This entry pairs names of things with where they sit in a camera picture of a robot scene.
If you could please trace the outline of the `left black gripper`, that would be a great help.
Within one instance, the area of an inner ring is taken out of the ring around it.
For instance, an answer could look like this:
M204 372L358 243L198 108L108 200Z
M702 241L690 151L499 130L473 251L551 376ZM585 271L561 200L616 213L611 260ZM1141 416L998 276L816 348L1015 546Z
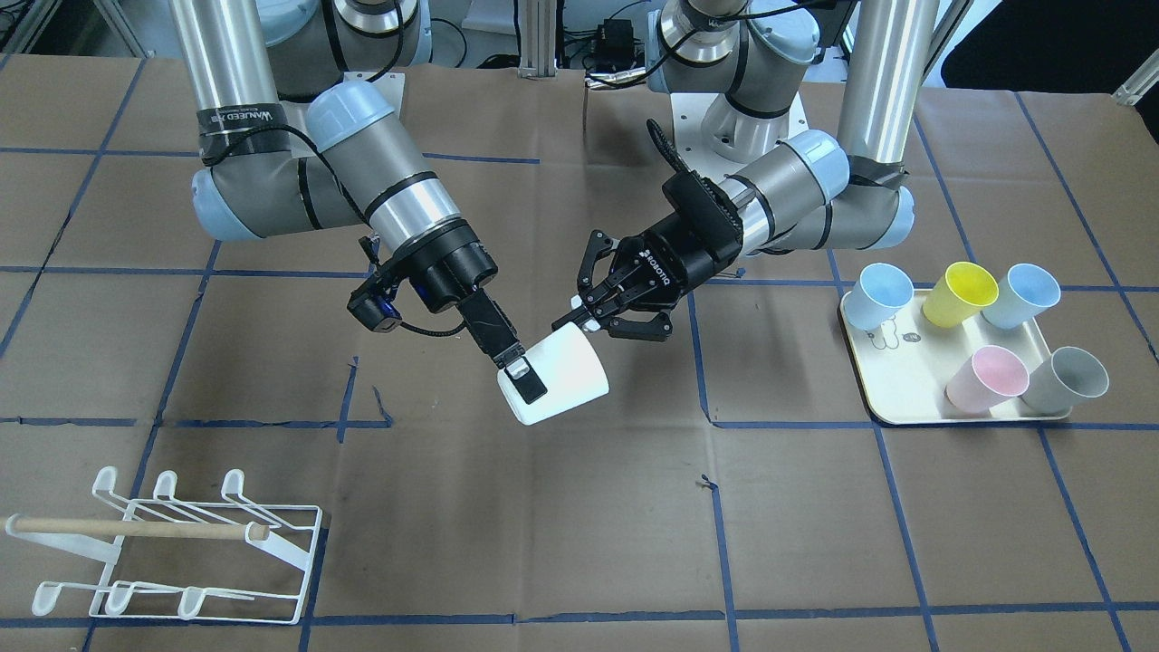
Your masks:
M593 230L577 273L573 310L551 324L608 337L663 342L671 337L670 310L697 286L737 259L742 222L737 207L716 183L698 173L678 173L662 188L675 212L640 235L611 239ZM595 264L613 255L608 276L595 283ZM622 312L657 312L630 321Z

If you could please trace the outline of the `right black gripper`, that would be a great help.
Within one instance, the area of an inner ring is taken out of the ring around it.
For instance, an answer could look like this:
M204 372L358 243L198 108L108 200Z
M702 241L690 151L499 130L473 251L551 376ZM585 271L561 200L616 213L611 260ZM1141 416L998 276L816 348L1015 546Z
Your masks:
M498 265L467 222L444 222L407 241L385 264L398 278L407 278L427 309L452 308L466 321L473 339L527 405L542 398L547 388L527 359L517 331L493 296L480 286L498 274Z

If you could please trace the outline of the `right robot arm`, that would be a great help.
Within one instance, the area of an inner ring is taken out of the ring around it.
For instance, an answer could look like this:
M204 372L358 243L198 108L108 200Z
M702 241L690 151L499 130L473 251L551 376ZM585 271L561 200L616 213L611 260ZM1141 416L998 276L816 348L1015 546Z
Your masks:
M366 329L401 325L410 283L458 310L526 403L546 395L513 327L484 292L497 265L374 86L430 51L423 1L174 1L203 168L199 222L220 241L365 224L373 274L350 298Z

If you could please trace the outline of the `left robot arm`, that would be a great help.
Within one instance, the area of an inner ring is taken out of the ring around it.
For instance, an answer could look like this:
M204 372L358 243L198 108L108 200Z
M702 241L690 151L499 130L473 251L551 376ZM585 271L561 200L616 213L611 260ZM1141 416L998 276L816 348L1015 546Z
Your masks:
M642 79L712 95L698 132L736 169L719 181L698 173L649 122L675 170L662 188L672 212L628 239L593 232L571 310L553 329L665 340L670 312L742 257L901 244L914 226L904 149L936 16L935 1L865 1L837 135L790 135L821 41L806 1L666 1L650 13Z

